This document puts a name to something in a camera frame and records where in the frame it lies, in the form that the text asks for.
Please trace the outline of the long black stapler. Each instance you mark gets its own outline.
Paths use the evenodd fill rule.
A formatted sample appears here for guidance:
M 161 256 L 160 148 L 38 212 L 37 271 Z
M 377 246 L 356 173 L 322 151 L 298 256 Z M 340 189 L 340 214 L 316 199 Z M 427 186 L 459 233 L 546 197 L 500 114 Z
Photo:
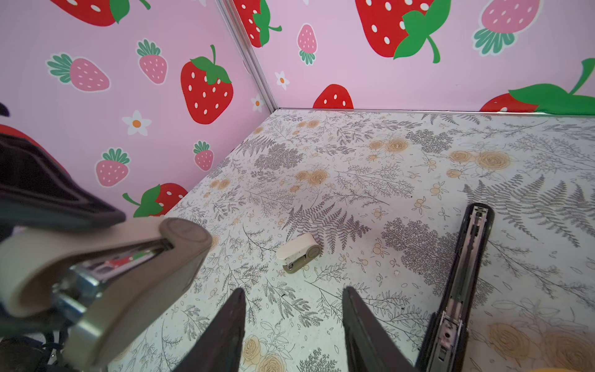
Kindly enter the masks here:
M 469 339 L 469 315 L 494 217 L 494 210 L 483 203 L 466 207 L 449 280 L 439 309 L 430 318 L 415 363 L 419 371 L 451 372 L 463 368 Z

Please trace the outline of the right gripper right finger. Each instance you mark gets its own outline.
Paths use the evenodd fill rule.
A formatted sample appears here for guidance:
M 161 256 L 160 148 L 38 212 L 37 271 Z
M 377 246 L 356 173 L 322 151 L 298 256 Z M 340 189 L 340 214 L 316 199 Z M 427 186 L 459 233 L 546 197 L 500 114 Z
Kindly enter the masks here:
M 416 371 L 390 339 L 356 289 L 342 292 L 348 371 Z

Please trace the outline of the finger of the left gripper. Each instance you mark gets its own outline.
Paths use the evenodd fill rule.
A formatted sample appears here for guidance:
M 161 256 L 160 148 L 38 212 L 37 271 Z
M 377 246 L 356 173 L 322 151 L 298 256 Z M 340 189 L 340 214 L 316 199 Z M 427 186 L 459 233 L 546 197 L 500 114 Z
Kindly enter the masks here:
M 119 209 L 86 192 L 27 139 L 1 135 L 1 224 L 39 229 L 109 228 L 126 221 Z

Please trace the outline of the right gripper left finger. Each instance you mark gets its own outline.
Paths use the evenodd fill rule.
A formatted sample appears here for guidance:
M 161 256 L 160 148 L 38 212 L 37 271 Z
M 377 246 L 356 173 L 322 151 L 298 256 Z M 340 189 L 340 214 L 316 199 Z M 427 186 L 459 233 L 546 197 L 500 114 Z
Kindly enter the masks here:
M 245 291 L 236 288 L 174 371 L 239 371 L 245 320 Z

